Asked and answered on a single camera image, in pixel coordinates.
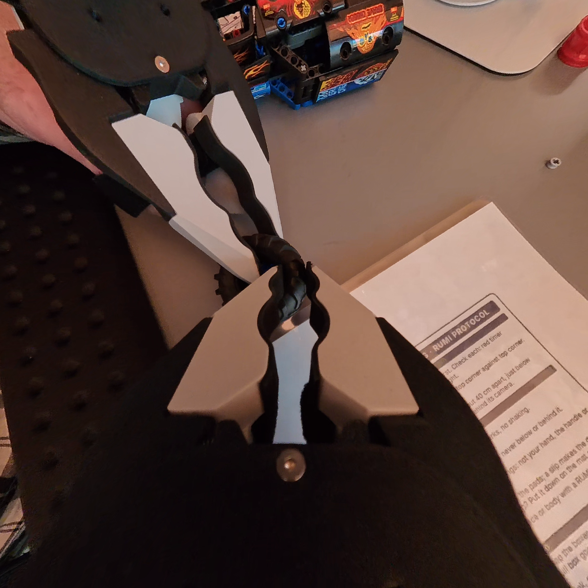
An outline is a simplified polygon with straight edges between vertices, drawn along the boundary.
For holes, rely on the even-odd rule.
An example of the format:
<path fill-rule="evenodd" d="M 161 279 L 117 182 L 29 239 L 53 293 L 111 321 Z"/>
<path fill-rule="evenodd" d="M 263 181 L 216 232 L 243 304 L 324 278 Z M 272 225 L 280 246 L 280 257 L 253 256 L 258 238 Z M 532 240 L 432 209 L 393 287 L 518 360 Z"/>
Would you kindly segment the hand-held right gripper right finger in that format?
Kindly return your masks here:
<path fill-rule="evenodd" d="M 319 268 L 306 269 L 318 339 L 300 398 L 308 443 L 333 442 L 350 423 L 416 415 L 417 402 L 376 316 Z"/>

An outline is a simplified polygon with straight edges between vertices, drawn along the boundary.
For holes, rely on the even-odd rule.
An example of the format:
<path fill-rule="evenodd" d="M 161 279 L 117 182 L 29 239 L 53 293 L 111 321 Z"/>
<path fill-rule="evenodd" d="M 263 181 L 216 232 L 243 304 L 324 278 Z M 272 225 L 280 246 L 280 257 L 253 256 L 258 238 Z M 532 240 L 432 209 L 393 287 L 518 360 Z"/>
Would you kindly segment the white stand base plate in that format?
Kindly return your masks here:
<path fill-rule="evenodd" d="M 587 1 L 404 1 L 405 28 L 481 67 L 526 73 L 587 16 Z"/>

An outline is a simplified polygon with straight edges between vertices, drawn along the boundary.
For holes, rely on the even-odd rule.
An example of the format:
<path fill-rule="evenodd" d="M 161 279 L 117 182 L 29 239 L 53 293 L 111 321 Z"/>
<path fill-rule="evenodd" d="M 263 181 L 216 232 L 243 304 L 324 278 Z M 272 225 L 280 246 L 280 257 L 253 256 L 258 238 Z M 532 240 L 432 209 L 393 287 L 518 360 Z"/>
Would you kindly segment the red toy wheel rim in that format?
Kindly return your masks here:
<path fill-rule="evenodd" d="M 557 57 L 567 66 L 587 68 L 587 21 L 585 16 L 557 51 Z"/>

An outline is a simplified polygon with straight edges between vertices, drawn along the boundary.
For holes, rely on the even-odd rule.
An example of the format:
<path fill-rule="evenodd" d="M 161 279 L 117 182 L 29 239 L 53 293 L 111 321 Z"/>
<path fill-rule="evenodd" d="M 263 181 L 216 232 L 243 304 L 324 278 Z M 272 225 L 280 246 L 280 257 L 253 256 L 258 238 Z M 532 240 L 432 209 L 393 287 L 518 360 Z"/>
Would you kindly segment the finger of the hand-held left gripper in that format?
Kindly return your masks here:
<path fill-rule="evenodd" d="M 259 277 L 254 254 L 202 186 L 195 151 L 183 131 L 142 114 L 112 127 L 172 206 L 169 225 L 239 279 L 254 282 Z"/>
<path fill-rule="evenodd" d="M 252 258 L 245 236 L 283 232 L 268 159 L 233 92 L 195 114 L 195 142 L 218 165 L 199 171 L 195 241 L 212 258 Z"/>

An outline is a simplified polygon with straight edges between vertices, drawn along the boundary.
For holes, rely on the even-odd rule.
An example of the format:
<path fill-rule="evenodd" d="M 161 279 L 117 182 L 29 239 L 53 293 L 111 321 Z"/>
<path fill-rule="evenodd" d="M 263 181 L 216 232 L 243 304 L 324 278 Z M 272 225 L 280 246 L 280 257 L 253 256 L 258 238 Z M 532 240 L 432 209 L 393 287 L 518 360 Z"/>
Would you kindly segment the person's left hand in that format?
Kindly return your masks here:
<path fill-rule="evenodd" d="M 34 141 L 53 146 L 93 173 L 100 173 L 70 142 L 55 120 L 40 86 L 14 57 L 1 35 L 1 121 Z"/>

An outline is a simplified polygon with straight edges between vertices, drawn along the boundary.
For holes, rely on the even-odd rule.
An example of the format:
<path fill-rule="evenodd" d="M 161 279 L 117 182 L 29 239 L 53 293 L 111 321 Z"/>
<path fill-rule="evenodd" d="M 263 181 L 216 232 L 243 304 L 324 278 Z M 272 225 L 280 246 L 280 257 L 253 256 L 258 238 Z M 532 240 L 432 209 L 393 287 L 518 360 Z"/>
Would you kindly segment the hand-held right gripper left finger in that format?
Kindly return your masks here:
<path fill-rule="evenodd" d="M 188 364 L 168 411 L 237 422 L 248 442 L 264 413 L 260 385 L 268 369 L 269 347 L 258 316 L 271 297 L 269 269 L 219 309 Z"/>

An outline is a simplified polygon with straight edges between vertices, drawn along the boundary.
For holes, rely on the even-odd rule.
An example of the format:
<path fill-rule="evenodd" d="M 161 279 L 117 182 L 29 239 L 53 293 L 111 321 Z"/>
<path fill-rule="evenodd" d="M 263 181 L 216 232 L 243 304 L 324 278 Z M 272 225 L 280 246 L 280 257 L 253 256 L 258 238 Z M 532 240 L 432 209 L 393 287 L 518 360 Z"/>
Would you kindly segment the black toy tire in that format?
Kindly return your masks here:
<path fill-rule="evenodd" d="M 283 275 L 283 296 L 278 303 L 281 320 L 290 319 L 301 308 L 306 297 L 305 265 L 298 251 L 287 241 L 263 233 L 255 233 L 245 237 L 262 273 L 269 268 L 280 266 Z M 215 275 L 217 281 L 217 296 L 226 305 L 240 292 L 248 287 L 248 283 L 234 276 L 223 266 L 219 267 Z"/>

